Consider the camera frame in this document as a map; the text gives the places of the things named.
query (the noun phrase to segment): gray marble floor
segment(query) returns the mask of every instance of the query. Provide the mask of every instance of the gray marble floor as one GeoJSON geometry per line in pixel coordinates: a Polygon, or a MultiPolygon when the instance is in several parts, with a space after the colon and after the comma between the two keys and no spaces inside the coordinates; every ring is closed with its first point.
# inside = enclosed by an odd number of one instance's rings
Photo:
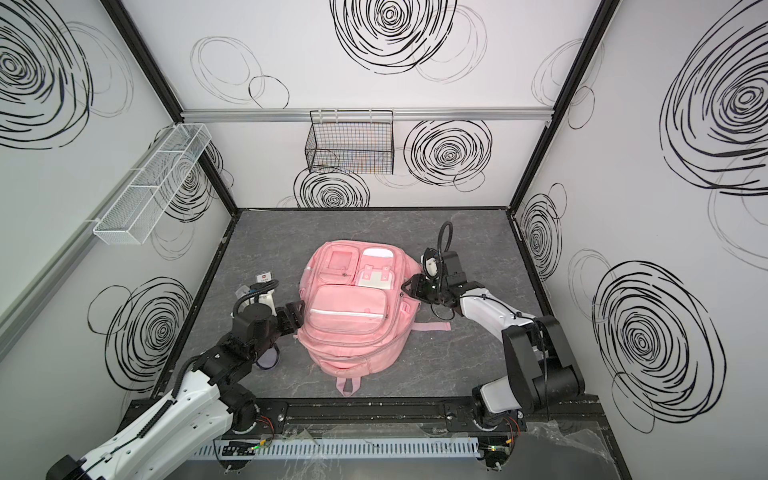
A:
{"type": "MultiPolygon", "coordinates": [[[[306,262],[329,240],[362,240],[398,246],[418,259],[435,247],[440,225],[454,225],[452,250],[470,280],[505,302],[540,314],[512,231],[501,210],[248,211],[244,212],[214,277],[180,362],[202,353],[231,328],[235,290],[271,271],[280,281],[276,305],[299,299],[306,262]]],[[[448,312],[437,310],[441,316],[448,312]]],[[[422,308],[416,321],[434,321],[422,308]]],[[[472,388],[505,375],[501,343],[480,325],[457,316],[450,332],[413,332],[394,365],[363,377],[358,397],[466,396],[472,388]]],[[[280,364],[254,368],[241,383],[262,397],[338,397],[334,379],[320,371],[292,336],[278,341],[280,364]]]]}

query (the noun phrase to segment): aluminum rail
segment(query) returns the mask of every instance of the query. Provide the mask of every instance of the aluminum rail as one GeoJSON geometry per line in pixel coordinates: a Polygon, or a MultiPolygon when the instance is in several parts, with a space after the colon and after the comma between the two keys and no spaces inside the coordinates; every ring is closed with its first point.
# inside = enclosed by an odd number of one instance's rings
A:
{"type": "Polygon", "coordinates": [[[186,110],[187,123],[294,121],[307,122],[310,112],[323,111],[327,121],[426,121],[426,120],[539,120],[549,121],[549,107],[462,107],[462,108],[232,108],[186,110]]]}
{"type": "MultiPolygon", "coordinates": [[[[136,175],[136,170],[163,144],[173,129],[166,131],[147,149],[128,170],[112,192],[91,213],[90,219],[101,218],[123,193],[136,175]]],[[[8,309],[0,314],[0,362],[8,355],[27,328],[35,321],[48,302],[58,292],[91,248],[100,243],[94,235],[93,223],[84,221],[69,237],[64,246],[51,258],[38,275],[16,297],[8,309]]]]}

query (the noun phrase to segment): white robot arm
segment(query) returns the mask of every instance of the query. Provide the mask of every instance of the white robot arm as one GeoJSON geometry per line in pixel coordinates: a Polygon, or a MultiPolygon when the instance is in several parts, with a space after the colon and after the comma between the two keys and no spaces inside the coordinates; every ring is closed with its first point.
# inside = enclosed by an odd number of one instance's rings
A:
{"type": "Polygon", "coordinates": [[[303,302],[275,309],[271,298],[262,297],[276,285],[273,280],[251,286],[235,304],[232,331],[189,359],[169,393],[80,461],[67,455],[56,462],[46,480],[161,480],[230,429],[248,433],[259,409],[253,394],[238,382],[276,347],[278,338],[294,333],[303,321],[303,302]],[[258,303],[240,311],[256,298],[258,303]]]}
{"type": "Polygon", "coordinates": [[[452,308],[502,342],[508,375],[473,391],[484,406],[481,423],[493,424],[505,412],[530,413],[550,401],[584,393],[584,378],[560,323],[553,316],[523,313],[480,283],[468,281],[458,254],[449,250],[452,237],[453,225],[445,222],[437,249],[428,248],[422,255],[422,273],[411,277],[402,290],[422,302],[452,308]]]}

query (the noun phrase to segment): backpack strap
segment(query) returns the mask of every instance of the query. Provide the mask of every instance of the backpack strap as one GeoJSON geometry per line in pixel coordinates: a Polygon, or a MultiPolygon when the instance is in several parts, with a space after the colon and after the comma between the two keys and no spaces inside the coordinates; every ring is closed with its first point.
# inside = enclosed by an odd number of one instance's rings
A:
{"type": "Polygon", "coordinates": [[[411,330],[416,332],[450,332],[451,324],[449,322],[426,322],[426,323],[413,323],[411,330]]]}
{"type": "Polygon", "coordinates": [[[355,395],[355,392],[360,390],[360,377],[356,376],[351,380],[352,380],[352,392],[345,392],[344,385],[346,385],[346,379],[343,379],[341,377],[336,377],[336,390],[339,390],[339,393],[341,393],[344,396],[355,395]]]}

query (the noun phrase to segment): white label patch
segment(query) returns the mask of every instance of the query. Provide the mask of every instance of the white label patch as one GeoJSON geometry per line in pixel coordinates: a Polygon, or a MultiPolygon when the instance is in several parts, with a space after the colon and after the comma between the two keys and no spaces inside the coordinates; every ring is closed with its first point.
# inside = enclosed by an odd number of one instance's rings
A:
{"type": "Polygon", "coordinates": [[[259,273],[256,275],[256,283],[267,283],[272,280],[272,272],[259,273]]]}

